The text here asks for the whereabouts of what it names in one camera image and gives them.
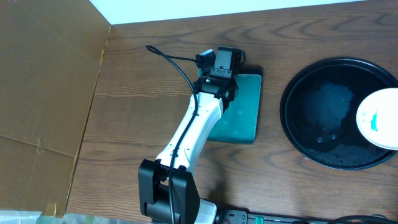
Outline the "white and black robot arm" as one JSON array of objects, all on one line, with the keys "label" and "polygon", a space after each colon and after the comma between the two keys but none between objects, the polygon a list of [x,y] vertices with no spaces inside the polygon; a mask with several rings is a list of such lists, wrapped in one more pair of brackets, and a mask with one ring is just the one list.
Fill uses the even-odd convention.
[{"label": "white and black robot arm", "polygon": [[170,142],[155,160],[139,166],[141,213],[161,223],[217,223],[213,202],[200,198],[194,173],[214,125],[238,91],[235,78],[202,75],[191,84],[187,112]]}]

